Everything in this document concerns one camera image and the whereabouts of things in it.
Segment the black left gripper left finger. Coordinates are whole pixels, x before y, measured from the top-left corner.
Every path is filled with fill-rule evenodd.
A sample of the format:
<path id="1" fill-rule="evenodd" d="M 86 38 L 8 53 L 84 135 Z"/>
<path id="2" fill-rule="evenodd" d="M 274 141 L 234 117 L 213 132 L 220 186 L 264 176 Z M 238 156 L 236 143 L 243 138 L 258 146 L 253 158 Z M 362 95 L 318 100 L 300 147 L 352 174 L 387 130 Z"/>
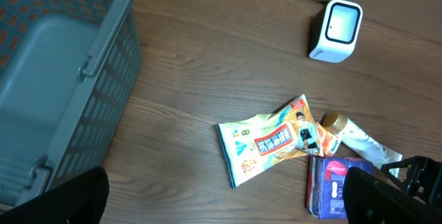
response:
<path id="1" fill-rule="evenodd" d="M 101 221 L 110 191 L 108 175 L 94 167 L 1 215 L 1 224 L 96 224 Z"/>

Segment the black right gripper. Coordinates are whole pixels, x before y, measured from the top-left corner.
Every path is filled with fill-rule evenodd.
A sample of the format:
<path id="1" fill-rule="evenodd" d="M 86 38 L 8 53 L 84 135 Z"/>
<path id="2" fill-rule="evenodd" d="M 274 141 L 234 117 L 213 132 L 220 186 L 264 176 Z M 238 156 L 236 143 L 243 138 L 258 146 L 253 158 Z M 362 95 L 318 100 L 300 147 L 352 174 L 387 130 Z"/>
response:
<path id="1" fill-rule="evenodd" d="M 406 168 L 403 180 L 394 176 L 391 169 Z M 441 209 L 441 163 L 431 158 L 415 156 L 381 166 L 383 172 L 408 196 L 417 196 L 428 207 Z"/>

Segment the small orange snack packet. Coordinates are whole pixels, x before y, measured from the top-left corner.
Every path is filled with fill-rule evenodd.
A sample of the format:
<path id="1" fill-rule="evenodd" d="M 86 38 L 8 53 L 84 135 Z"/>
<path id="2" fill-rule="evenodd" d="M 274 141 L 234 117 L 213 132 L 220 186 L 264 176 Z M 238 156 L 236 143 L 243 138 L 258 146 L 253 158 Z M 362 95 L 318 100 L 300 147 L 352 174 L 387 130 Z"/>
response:
<path id="1" fill-rule="evenodd" d="M 341 144 L 341 139 L 326 130 L 319 122 L 316 122 L 318 139 L 320 141 L 320 155 L 334 156 Z"/>

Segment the white tube gold cap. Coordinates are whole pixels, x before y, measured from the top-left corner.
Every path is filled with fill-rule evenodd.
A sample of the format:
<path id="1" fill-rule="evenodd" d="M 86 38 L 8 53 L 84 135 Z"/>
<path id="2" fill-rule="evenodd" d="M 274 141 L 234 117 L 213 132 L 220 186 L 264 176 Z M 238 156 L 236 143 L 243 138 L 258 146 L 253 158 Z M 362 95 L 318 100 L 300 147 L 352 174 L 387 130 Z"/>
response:
<path id="1" fill-rule="evenodd" d="M 377 142 L 342 113 L 337 111 L 327 113 L 322 124 L 326 130 L 338 136 L 346 146 L 371 162 L 377 169 L 403 159 L 402 154 Z"/>

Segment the red purple pad pack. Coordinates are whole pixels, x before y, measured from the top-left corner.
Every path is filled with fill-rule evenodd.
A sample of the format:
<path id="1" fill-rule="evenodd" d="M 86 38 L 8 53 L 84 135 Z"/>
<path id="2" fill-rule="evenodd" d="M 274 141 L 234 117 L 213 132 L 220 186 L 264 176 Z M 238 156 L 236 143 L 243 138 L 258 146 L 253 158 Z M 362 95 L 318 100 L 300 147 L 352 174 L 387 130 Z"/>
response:
<path id="1" fill-rule="evenodd" d="M 347 218 L 343 187 L 351 167 L 369 174 L 374 172 L 373 164 L 360 158 L 310 158 L 306 208 L 312 216 L 319 219 Z"/>

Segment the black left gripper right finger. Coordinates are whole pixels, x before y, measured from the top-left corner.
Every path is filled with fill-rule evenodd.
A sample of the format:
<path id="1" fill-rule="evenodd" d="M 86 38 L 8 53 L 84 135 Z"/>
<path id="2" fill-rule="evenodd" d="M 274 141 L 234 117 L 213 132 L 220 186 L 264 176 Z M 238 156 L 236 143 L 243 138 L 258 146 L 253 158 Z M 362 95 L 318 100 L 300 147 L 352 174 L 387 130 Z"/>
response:
<path id="1" fill-rule="evenodd" d="M 343 200 L 349 224 L 441 224 L 441 210 L 424 205 L 358 167 L 347 172 Z"/>

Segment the yellow wet wipes pack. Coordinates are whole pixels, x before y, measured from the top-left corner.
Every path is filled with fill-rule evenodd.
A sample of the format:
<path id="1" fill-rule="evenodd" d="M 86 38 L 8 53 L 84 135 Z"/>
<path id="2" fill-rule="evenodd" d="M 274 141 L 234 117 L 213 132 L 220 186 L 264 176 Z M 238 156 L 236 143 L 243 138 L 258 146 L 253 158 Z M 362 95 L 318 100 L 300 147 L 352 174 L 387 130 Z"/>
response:
<path id="1" fill-rule="evenodd" d="M 232 188 L 283 160 L 324 154 L 305 95 L 276 113 L 257 114 L 216 127 Z"/>

